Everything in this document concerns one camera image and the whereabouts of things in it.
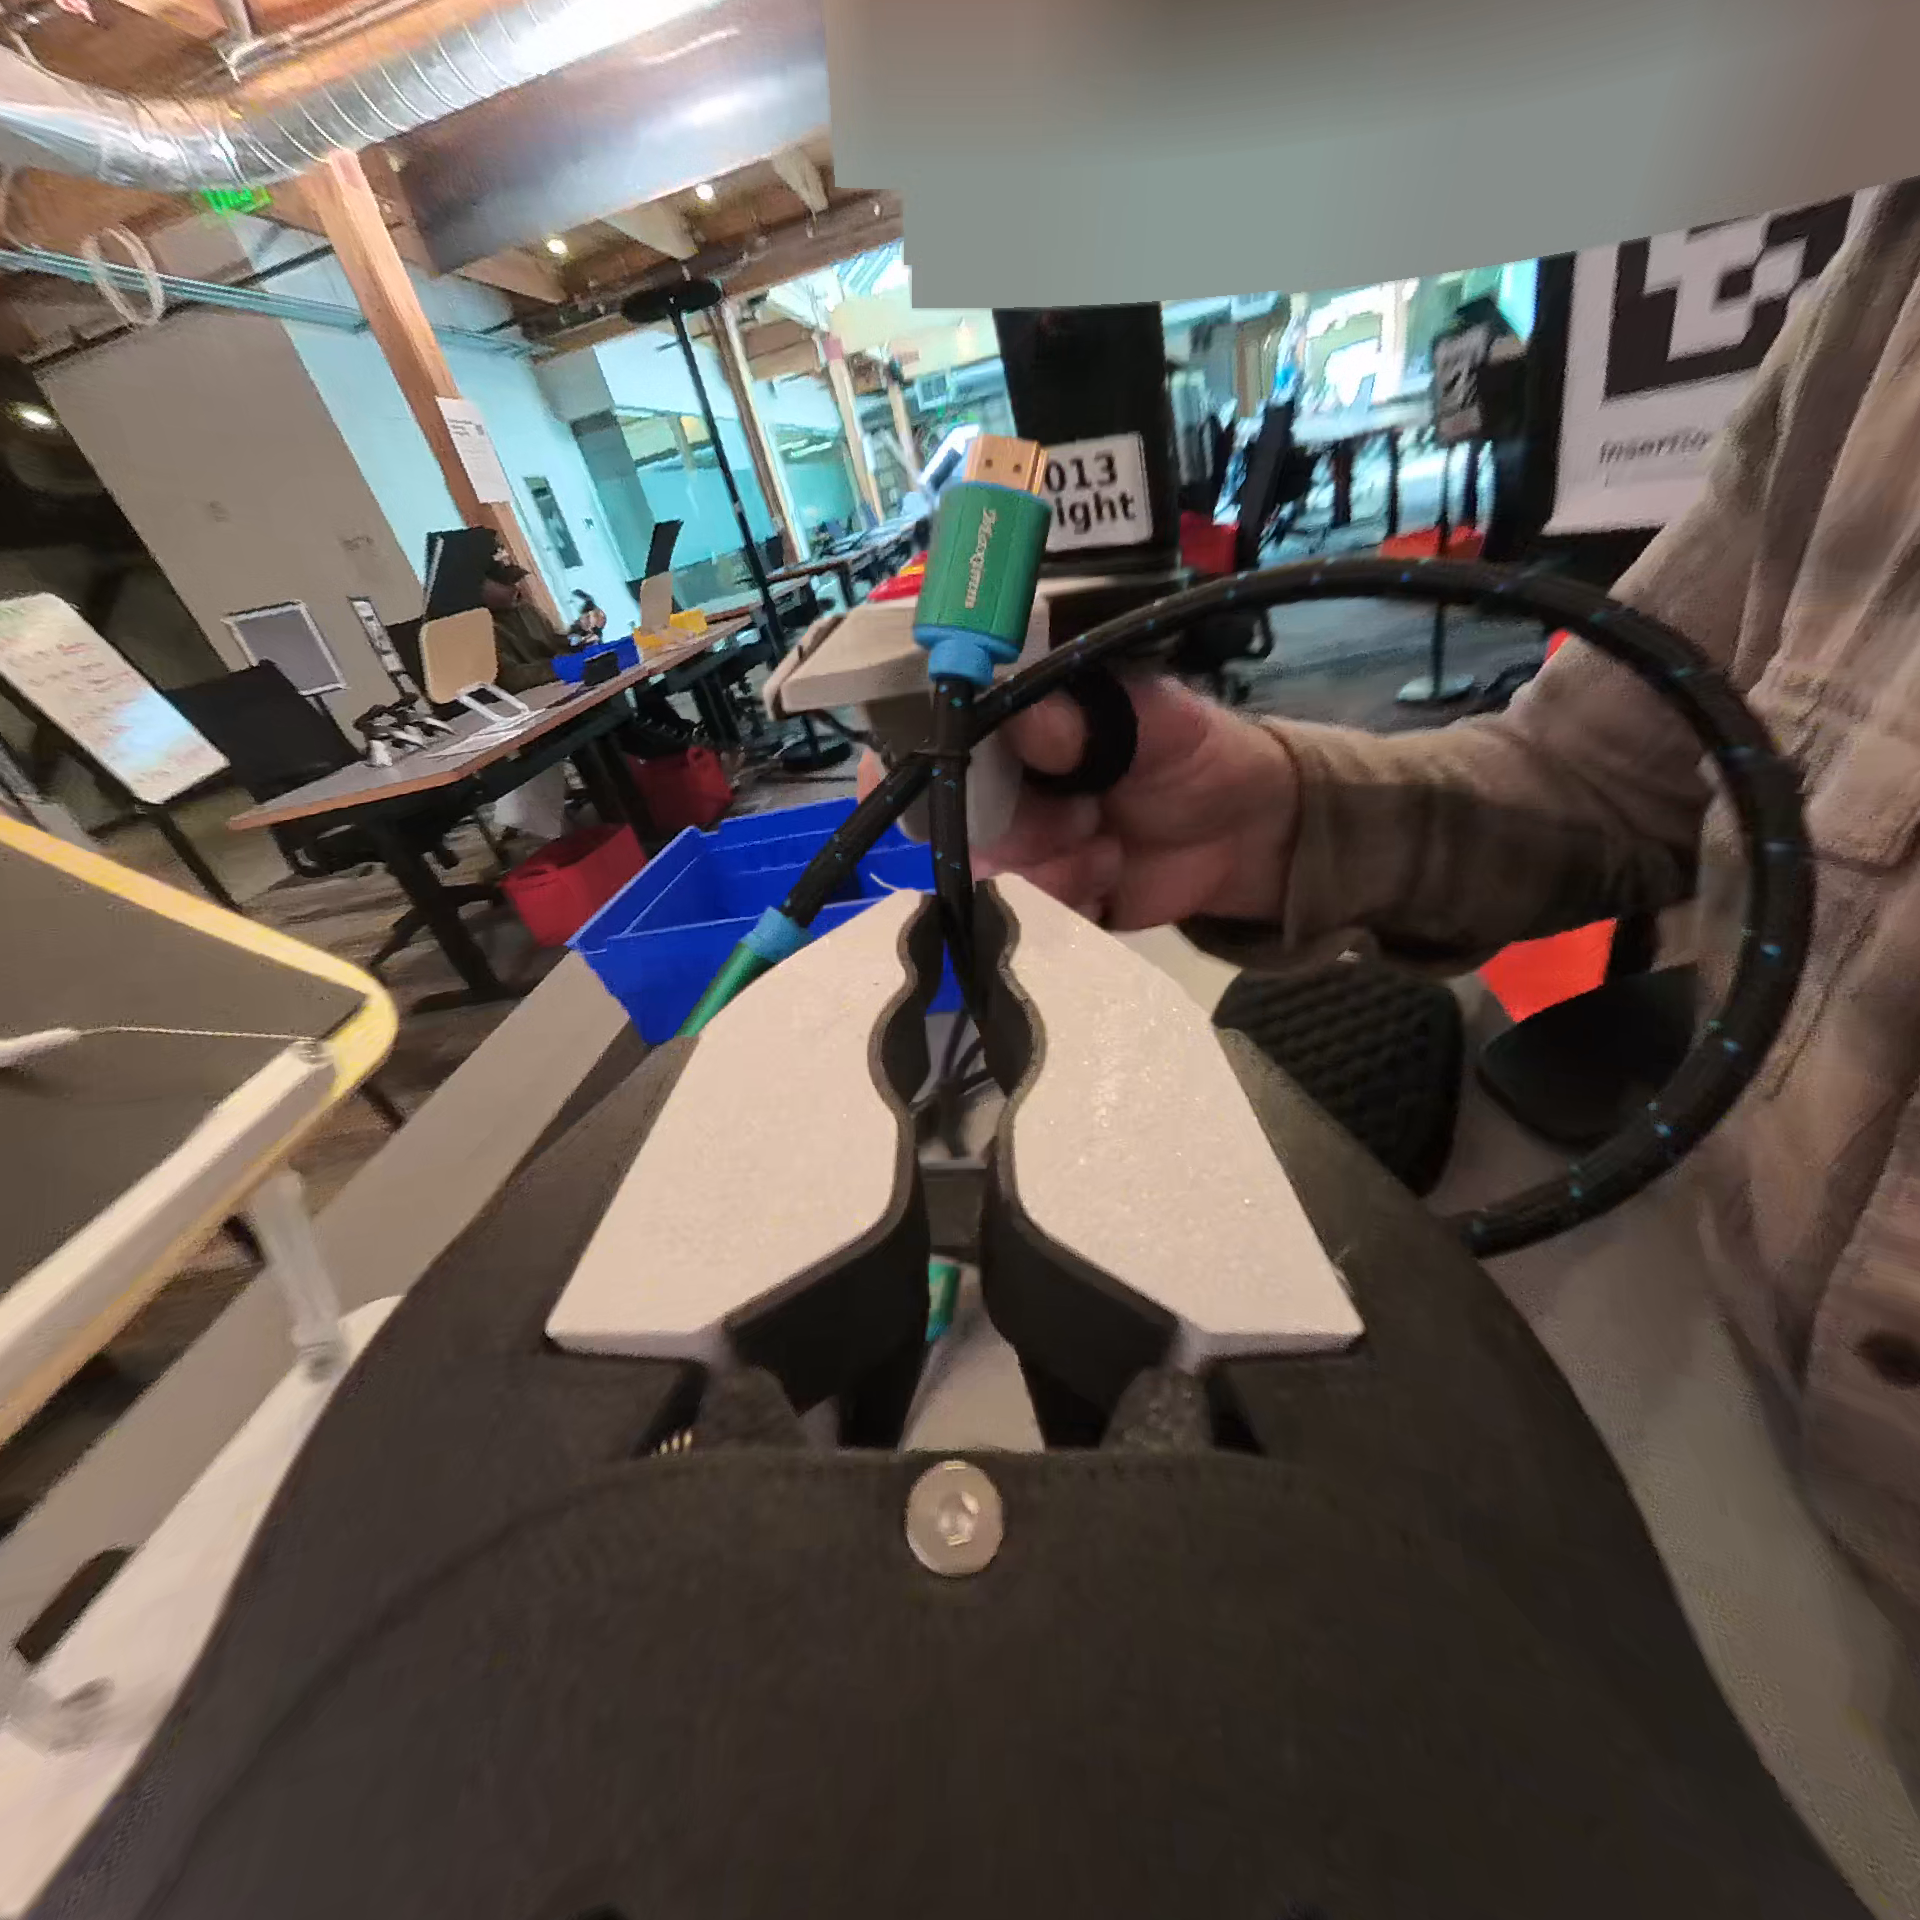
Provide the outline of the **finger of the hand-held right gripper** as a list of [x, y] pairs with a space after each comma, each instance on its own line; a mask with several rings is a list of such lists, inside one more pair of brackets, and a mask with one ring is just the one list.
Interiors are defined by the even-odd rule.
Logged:
[[930, 672], [918, 610], [918, 601], [863, 601], [816, 621], [771, 672], [771, 719], [924, 712]]

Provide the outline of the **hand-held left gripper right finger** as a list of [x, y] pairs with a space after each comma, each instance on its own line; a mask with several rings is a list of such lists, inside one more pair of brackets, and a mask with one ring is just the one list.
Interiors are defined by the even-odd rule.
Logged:
[[981, 1298], [1042, 1442], [1096, 1442], [1152, 1374], [1364, 1351], [1256, 1107], [1270, 1074], [1154, 963], [1019, 879], [975, 891]]

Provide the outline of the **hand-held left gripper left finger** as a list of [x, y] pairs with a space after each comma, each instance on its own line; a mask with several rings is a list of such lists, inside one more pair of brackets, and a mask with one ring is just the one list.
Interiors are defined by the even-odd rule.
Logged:
[[567, 1355], [764, 1371], [798, 1414], [898, 1434], [928, 1351], [939, 905], [896, 891], [740, 989], [690, 1040], [546, 1318]]

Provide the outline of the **person's right hand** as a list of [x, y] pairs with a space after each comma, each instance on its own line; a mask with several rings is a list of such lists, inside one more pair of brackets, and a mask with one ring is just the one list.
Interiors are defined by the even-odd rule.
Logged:
[[1088, 753], [1088, 712], [1058, 691], [1013, 715], [998, 744], [1023, 789], [974, 877], [1018, 877], [1115, 934], [1186, 921], [1280, 923], [1299, 777], [1280, 736], [1162, 675], [1120, 680], [1135, 754], [1102, 795], [1038, 792]]

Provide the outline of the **red plastic bin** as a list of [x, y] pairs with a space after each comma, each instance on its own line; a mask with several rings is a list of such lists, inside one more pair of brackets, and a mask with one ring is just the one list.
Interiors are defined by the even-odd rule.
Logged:
[[708, 830], [734, 807], [730, 762], [704, 744], [647, 760], [629, 754], [626, 767], [658, 843], [686, 830]]
[[498, 887], [534, 950], [565, 946], [645, 867], [631, 825], [586, 825], [542, 847]]

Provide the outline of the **black textured pad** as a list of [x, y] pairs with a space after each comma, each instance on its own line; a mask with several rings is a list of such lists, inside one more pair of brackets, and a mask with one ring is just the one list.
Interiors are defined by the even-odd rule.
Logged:
[[1411, 1194], [1443, 1182], [1468, 1061], [1446, 984], [1346, 953], [1283, 976], [1238, 971], [1212, 1021], [1248, 1038]]

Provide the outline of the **black stand pole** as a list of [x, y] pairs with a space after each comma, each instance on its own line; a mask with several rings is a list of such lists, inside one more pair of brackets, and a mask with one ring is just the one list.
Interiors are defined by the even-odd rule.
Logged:
[[[674, 335], [678, 357], [686, 367], [690, 389], [694, 393], [694, 400], [699, 403], [699, 413], [707, 425], [707, 440], [711, 447], [712, 465], [723, 478], [723, 490], [731, 507], [740, 558], [746, 561], [751, 582], [758, 624], [764, 626], [764, 637], [772, 648], [772, 661], [774, 665], [780, 665], [784, 661], [782, 615], [776, 610], [768, 571], [760, 562], [760, 546], [755, 537], [751, 519], [747, 518], [747, 505], [735, 486], [734, 466], [724, 447], [723, 429], [712, 413], [712, 399], [708, 395], [699, 355], [687, 333], [687, 317], [711, 313], [715, 307], [719, 307], [719, 303], [723, 288], [715, 281], [682, 277], [678, 281], [667, 281], [653, 288], [639, 288], [638, 294], [626, 295], [619, 304], [619, 311], [621, 319], [635, 327], [664, 323]], [[840, 771], [851, 762], [851, 758], [853, 744], [848, 739], [836, 736], [834, 742], [824, 742], [818, 736], [814, 720], [802, 719], [798, 734], [784, 734], [780, 767], [790, 777], [823, 777], [827, 773]]]

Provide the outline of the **blue divided plastic bin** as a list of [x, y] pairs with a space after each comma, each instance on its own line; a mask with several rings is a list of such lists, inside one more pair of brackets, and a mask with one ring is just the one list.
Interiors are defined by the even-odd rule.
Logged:
[[[645, 1045], [682, 1033], [734, 950], [787, 902], [853, 811], [853, 800], [829, 800], [684, 830], [583, 927], [574, 951]], [[804, 1026], [884, 1017], [910, 999], [925, 1015], [959, 1015], [954, 970], [939, 953], [928, 959], [939, 944], [938, 911], [920, 918], [893, 905], [896, 895], [930, 889], [928, 848], [884, 830], [812, 921], [806, 946], [742, 993], [719, 1024], [751, 1040], [794, 1040]]]

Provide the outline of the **long office desk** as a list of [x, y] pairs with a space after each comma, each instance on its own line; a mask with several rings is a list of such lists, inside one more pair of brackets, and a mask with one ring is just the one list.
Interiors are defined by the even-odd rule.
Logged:
[[634, 720], [635, 688], [667, 681], [707, 661], [715, 648], [750, 626], [742, 615], [726, 618], [711, 624], [707, 633], [672, 640], [639, 656], [635, 669], [599, 683], [530, 688], [522, 697], [526, 715], [515, 728], [494, 728], [482, 713], [474, 713], [437, 749], [413, 753], [388, 768], [354, 763], [324, 776], [234, 815], [229, 830], [271, 833], [346, 818], [348, 825], [368, 834], [376, 865], [398, 882], [432, 944], [462, 981], [454, 993], [418, 999], [413, 1014], [435, 1015], [515, 1001], [526, 995], [526, 989], [494, 971], [486, 950], [463, 923], [450, 889], [422, 853], [405, 847], [400, 824], [444, 799], [467, 805], [498, 800], [546, 768], [568, 762], [621, 824], [638, 838], [647, 838], [653, 818], [612, 734]]

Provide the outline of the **black and white tag board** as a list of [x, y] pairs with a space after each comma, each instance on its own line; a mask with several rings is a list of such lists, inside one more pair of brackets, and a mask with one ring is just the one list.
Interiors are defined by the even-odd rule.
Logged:
[[1659, 531], [1792, 313], [1883, 198], [1850, 198], [1575, 255], [1549, 537]]

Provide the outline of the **black board with wooden edge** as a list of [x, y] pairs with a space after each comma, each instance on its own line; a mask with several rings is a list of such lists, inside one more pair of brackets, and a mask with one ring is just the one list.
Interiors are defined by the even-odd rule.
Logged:
[[293, 1157], [391, 1056], [359, 967], [4, 818], [2, 1435], [237, 1216], [303, 1224]]

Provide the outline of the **white stand base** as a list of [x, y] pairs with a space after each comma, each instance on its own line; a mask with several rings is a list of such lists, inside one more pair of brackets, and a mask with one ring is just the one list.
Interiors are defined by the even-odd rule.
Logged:
[[306, 1438], [398, 1301], [348, 1307], [343, 1354], [312, 1377], [252, 1285], [4, 1551], [13, 1614], [53, 1622], [79, 1599], [39, 1659], [4, 1625], [4, 1915], [34, 1910], [143, 1759]]

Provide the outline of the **person's torso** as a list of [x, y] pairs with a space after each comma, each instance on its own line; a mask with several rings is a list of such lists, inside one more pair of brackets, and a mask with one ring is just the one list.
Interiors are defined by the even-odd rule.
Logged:
[[1818, 1515], [1890, 1622], [1915, 1767], [1915, 182], [1886, 189], [1720, 435], [1637, 597], [1792, 763], [1814, 923], [1767, 1067], [1699, 1173]]

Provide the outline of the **whiteboard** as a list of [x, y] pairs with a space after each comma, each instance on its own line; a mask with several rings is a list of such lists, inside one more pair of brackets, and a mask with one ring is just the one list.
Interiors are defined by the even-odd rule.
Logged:
[[2, 687], [133, 802], [166, 807], [230, 771], [108, 638], [50, 593], [2, 601]]

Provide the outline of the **wooden post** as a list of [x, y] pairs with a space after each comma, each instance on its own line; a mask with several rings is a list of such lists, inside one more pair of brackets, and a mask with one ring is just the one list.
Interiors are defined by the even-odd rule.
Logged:
[[549, 590], [532, 546], [510, 499], [488, 499], [474, 483], [467, 454], [478, 450], [485, 419], [467, 405], [418, 299], [418, 288], [387, 227], [364, 160], [351, 152], [330, 152], [303, 175], [303, 198], [319, 221], [323, 237], [343, 270], [368, 333], [391, 371], [395, 386], [432, 450], [445, 494], [467, 527], [488, 528], [526, 570], [522, 587], [540, 615], [559, 626], [559, 608]]

